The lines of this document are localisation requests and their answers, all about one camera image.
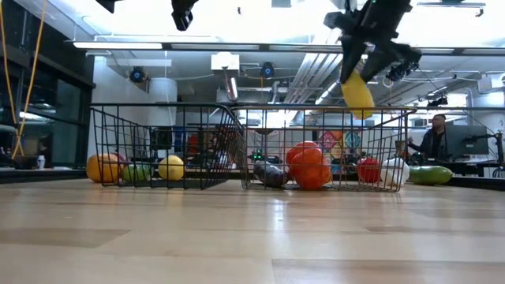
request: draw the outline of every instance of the yellow cable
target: yellow cable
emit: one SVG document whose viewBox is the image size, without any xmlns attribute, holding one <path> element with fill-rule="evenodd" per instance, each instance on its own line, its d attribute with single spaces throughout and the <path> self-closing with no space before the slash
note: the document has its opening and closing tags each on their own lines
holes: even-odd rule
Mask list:
<svg viewBox="0 0 505 284">
<path fill-rule="evenodd" d="M 9 63 L 7 59 L 7 47 L 6 47 L 6 30 L 3 24 L 3 3 L 0 3 L 0 29 L 2 30 L 2 49 L 3 49 L 3 65 L 6 70 L 6 83 L 7 83 L 7 91 L 9 93 L 10 100 L 10 111 L 13 115 L 13 122 L 16 126 L 16 139 L 19 137 L 19 132 L 17 131 L 17 115 L 16 115 L 16 107 L 14 106 L 14 98 L 13 98 L 13 90 L 10 87 L 10 77 L 9 77 Z M 23 148 L 21 147 L 21 154 L 24 155 Z"/>
<path fill-rule="evenodd" d="M 33 58 L 33 67 L 32 67 L 32 78 L 30 78 L 30 85 L 28 86 L 28 94 L 26 95 L 26 103 L 24 104 L 24 113 L 28 113 L 28 106 L 30 103 L 30 96 L 32 96 L 33 83 L 35 80 L 35 72 L 37 69 L 37 61 L 39 59 L 39 49 L 40 49 L 40 41 L 42 39 L 42 30 L 44 27 L 44 19 L 46 17 L 46 6 L 47 0 L 43 0 L 42 5 L 42 15 L 40 16 L 40 26 L 39 26 L 39 35 L 37 36 L 37 45 L 35 48 L 35 56 Z M 17 154 L 17 149 L 21 146 L 21 136 L 23 135 L 24 123 L 26 122 L 26 115 L 23 116 L 23 121 L 21 122 L 21 127 L 19 130 L 19 136 L 17 137 L 16 148 L 14 148 L 12 159 Z"/>
</svg>

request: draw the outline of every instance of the window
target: window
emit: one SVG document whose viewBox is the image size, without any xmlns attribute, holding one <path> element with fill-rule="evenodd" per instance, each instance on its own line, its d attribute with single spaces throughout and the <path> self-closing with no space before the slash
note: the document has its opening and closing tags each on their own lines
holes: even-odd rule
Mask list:
<svg viewBox="0 0 505 284">
<path fill-rule="evenodd" d="M 21 141 L 25 155 L 43 155 L 47 167 L 79 164 L 85 127 L 30 112 L 20 112 L 20 117 L 26 119 Z"/>
<path fill-rule="evenodd" d="M 29 79 L 24 82 L 23 104 L 26 103 Z M 82 91 L 57 77 L 37 71 L 30 97 L 30 110 L 69 121 L 79 121 L 82 115 Z"/>
<path fill-rule="evenodd" d="M 16 102 L 18 80 L 16 77 L 12 76 L 9 77 L 9 80 L 13 93 L 13 101 Z M 2 101 L 2 105 L 0 106 L 0 124 L 13 125 L 13 115 L 10 109 L 9 90 L 7 88 L 6 75 L 3 72 L 0 72 L 0 100 Z"/>
</svg>

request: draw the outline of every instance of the wire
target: wire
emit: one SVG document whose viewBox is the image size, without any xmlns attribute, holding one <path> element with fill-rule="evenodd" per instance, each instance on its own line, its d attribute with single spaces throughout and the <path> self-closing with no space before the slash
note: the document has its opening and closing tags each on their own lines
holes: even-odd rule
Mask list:
<svg viewBox="0 0 505 284">
<path fill-rule="evenodd" d="M 389 80 L 389 83 L 390 83 L 390 84 L 386 84 L 386 77 L 384 77 L 384 78 L 382 79 L 382 85 L 383 85 L 384 87 L 386 87 L 386 88 L 393 88 L 393 85 L 395 84 L 395 82 L 393 82 L 393 81 Z"/>
<path fill-rule="evenodd" d="M 247 79 L 254 79 L 254 80 L 261 80 L 261 77 L 250 77 L 250 76 L 239 76 L 240 78 L 247 78 Z M 291 79 L 295 78 L 296 76 L 284 76 L 284 77 L 272 77 L 268 78 L 269 80 L 275 80 L 275 79 Z"/>
<path fill-rule="evenodd" d="M 459 79 L 459 80 L 468 80 L 468 81 L 472 81 L 472 82 L 478 82 L 479 81 L 478 79 L 469 79 L 469 78 L 461 78 L 461 77 L 458 77 L 456 79 Z"/>
<path fill-rule="evenodd" d="M 13 90 L 10 86 L 10 76 L 9 76 L 9 63 L 7 58 L 7 48 L 6 48 L 6 29 L 3 23 L 3 4 L 0 2 L 0 29 L 2 30 L 2 49 L 3 49 L 3 65 L 6 71 L 6 83 L 7 83 L 7 92 L 9 93 L 9 101 L 10 101 L 10 111 L 13 115 L 13 122 L 16 126 L 16 138 L 20 136 L 19 129 L 17 128 L 17 115 L 16 115 L 16 107 L 14 106 L 14 97 Z M 21 147 L 21 155 L 24 155 L 23 148 Z"/>
<path fill-rule="evenodd" d="M 39 34 L 37 35 L 37 44 L 35 48 L 35 56 L 33 58 L 33 67 L 32 67 L 32 77 L 30 78 L 30 85 L 28 86 L 28 93 L 26 95 L 26 103 L 24 104 L 24 112 L 28 113 L 28 107 L 30 103 L 30 97 L 32 96 L 32 90 L 33 90 L 33 83 L 35 81 L 35 73 L 37 70 L 37 62 L 39 59 L 39 50 L 40 50 L 40 42 L 42 40 L 42 30 L 44 27 L 44 19 L 46 18 L 46 7 L 47 7 L 47 0 L 43 0 L 43 5 L 42 5 L 42 14 L 40 16 L 40 26 L 39 26 Z M 16 157 L 17 150 L 21 146 L 21 136 L 23 135 L 23 130 L 24 130 L 24 123 L 26 122 L 26 115 L 23 116 L 23 121 L 21 122 L 21 127 L 19 130 L 19 136 L 17 137 L 17 142 L 16 142 L 16 147 L 14 148 L 12 159 Z"/>
<path fill-rule="evenodd" d="M 172 80 L 198 80 L 198 79 L 204 79 L 204 78 L 209 78 L 213 77 L 214 74 L 208 74 L 208 75 L 203 75 L 203 76 L 196 76 L 196 77 L 179 77 L 179 78 L 171 78 Z"/>
</svg>

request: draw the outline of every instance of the computer monitor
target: computer monitor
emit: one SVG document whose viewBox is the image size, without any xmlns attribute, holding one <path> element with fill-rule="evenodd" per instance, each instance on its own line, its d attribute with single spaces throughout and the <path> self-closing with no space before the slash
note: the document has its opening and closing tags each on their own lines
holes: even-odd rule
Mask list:
<svg viewBox="0 0 505 284">
<path fill-rule="evenodd" d="M 488 155 L 488 130 L 485 126 L 446 125 L 447 155 L 458 159 L 464 155 Z"/>
</svg>

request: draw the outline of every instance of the cucumber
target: cucumber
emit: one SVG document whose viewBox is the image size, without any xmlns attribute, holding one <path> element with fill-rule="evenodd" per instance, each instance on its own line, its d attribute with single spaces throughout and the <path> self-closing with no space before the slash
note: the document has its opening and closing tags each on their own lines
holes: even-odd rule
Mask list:
<svg viewBox="0 0 505 284">
<path fill-rule="evenodd" d="M 442 185 L 452 178 L 452 171 L 443 166 L 412 166 L 410 181 L 416 185 Z"/>
</svg>

